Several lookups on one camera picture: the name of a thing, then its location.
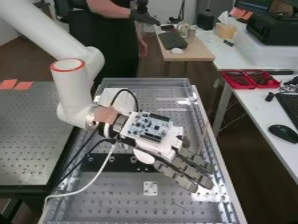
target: transparent acrylic enclosure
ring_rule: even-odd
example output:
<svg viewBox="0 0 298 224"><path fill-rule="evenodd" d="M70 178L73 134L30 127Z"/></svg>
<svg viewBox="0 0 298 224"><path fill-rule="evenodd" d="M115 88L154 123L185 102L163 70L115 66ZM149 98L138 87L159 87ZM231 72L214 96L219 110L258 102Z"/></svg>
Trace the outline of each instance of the transparent acrylic enclosure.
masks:
<svg viewBox="0 0 298 224"><path fill-rule="evenodd" d="M131 90L138 98L139 109L167 116L175 126L185 128L185 135L191 142L190 149L193 151L198 149L206 120L203 122L198 107L201 100L187 79L105 79L97 95L103 88ZM86 133L81 132L73 154L85 137ZM239 223L238 211L242 215L242 210L241 208L238 211L234 210L234 202L230 200L225 184L225 178L229 176L223 176L226 171L222 172L215 148L217 145L207 136L202 151L203 158L214 165L215 169L213 175L215 186L211 191L199 188L198 193L191 194L159 173L103 172L85 192L64 199L53 199L49 202L44 223ZM101 153L107 151L107 145L101 145L97 149L97 152ZM118 148L115 153L131 154L131 149ZM94 174L77 169L56 193L80 189L94 177ZM143 195L145 181L157 182L157 196ZM237 199L231 185L229 192L233 192L233 198Z"/></svg>

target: white wall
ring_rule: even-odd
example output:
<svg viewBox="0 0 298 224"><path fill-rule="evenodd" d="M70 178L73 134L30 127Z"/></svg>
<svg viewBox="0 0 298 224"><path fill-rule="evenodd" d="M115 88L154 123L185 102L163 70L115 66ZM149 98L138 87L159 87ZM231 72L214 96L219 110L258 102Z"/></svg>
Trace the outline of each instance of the white wall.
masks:
<svg viewBox="0 0 298 224"><path fill-rule="evenodd" d="M38 0L22 0L29 2L38 2ZM16 39L20 36L17 31L13 29L10 25L8 25L1 19L0 19L0 46L13 39Z"/></svg>
<svg viewBox="0 0 298 224"><path fill-rule="evenodd" d="M186 0L185 2L185 22L194 23L197 0ZM149 0L149 12L161 23L166 23L169 17L178 17L182 0Z"/></svg>

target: monitor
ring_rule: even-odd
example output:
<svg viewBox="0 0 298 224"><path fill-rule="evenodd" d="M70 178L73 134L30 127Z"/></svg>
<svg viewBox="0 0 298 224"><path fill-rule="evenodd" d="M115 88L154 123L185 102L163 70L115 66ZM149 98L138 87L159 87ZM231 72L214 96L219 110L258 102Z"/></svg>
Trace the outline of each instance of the monitor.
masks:
<svg viewBox="0 0 298 224"><path fill-rule="evenodd" d="M272 0L237 0L235 7L251 12L267 12L272 4Z"/></svg>

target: person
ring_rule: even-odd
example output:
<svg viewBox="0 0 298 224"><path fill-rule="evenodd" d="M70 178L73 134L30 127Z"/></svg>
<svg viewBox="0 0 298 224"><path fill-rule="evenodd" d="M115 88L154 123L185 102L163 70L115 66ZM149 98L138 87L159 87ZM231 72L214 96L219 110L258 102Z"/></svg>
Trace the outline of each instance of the person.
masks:
<svg viewBox="0 0 298 224"><path fill-rule="evenodd" d="M84 10L70 12L70 34L82 44L100 49L105 56L105 65L92 88L94 93L102 78L137 76L138 56L147 54L137 21L153 24L154 20L151 22L147 13L137 12L131 0L86 0L85 4L82 0L73 0L73 4L73 8Z"/></svg>

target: black cable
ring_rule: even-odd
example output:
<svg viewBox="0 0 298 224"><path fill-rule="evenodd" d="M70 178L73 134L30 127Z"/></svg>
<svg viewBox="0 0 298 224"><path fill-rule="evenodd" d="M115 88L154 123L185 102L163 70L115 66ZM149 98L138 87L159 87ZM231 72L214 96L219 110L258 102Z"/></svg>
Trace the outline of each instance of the black cable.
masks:
<svg viewBox="0 0 298 224"><path fill-rule="evenodd" d="M77 156L80 155L82 149L85 148L86 144L89 143L89 141L92 140L92 138L96 135L96 132L98 131L100 126L97 125L94 131L92 132L89 138L86 139L86 141L84 142L84 144L81 145L80 149L77 150L74 156L72 157L72 159L69 160L68 164L65 165L65 168L62 170L62 173L66 171L68 167L70 166L72 162L74 161L74 159L77 158Z"/></svg>
<svg viewBox="0 0 298 224"><path fill-rule="evenodd" d="M130 95L131 95L131 97L133 97L133 99L134 99L134 102L135 102L135 111L138 111L138 101L137 101L137 98L135 98L133 92L131 92L130 90L127 90L127 89L121 89L121 90L117 92L117 94L115 94L115 96L114 96L114 98L113 98L113 100L111 100L110 106L113 106L114 101L115 101L118 95L119 95L122 92L127 92L127 93L130 93ZM86 141L85 141L84 144L81 145L80 149L77 150L74 156L72 157L72 159L69 160L68 164L65 165L65 168L64 168L64 170L62 170L62 172L61 172L62 174L65 173L65 171L66 171L68 167L70 166L72 162L74 161L74 159L76 159L77 156L80 155L81 151L84 150L84 148L85 148L85 146L86 146L86 144L89 143L89 141L90 141L92 138L94 137L94 134L96 134L96 132L98 131L98 128L100 128L100 125L97 125L97 127L96 127L94 131L92 132L89 138L86 139Z"/></svg>
<svg viewBox="0 0 298 224"><path fill-rule="evenodd" d="M68 178L68 176L72 174L72 172L76 170L76 168L81 165L82 161L85 158L88 158L88 156L90 155L90 153L93 152L93 150L96 149L96 147L102 143L102 142L107 142L111 145L115 144L115 140L114 139L102 139L100 140L94 146L90 148L90 150L86 152L86 154L84 155L82 159L80 160L80 162L76 164L76 166L68 171L68 173L62 176L62 178L58 180L56 187L62 183L62 181Z"/></svg>
<svg viewBox="0 0 298 224"><path fill-rule="evenodd" d="M121 90L117 92L117 94L115 94L115 96L114 96L114 98L113 98L113 100L111 100L110 106L113 106L114 101L115 101L115 99L118 98L118 95L119 95L122 92L127 92L127 93L130 93L130 95L131 95L131 97L133 97L133 99L134 99L134 103L135 103L135 111L138 112L138 109L139 109L139 108L138 108L137 97L134 96L133 92L131 92L130 90L127 90L127 89L121 89Z"/></svg>

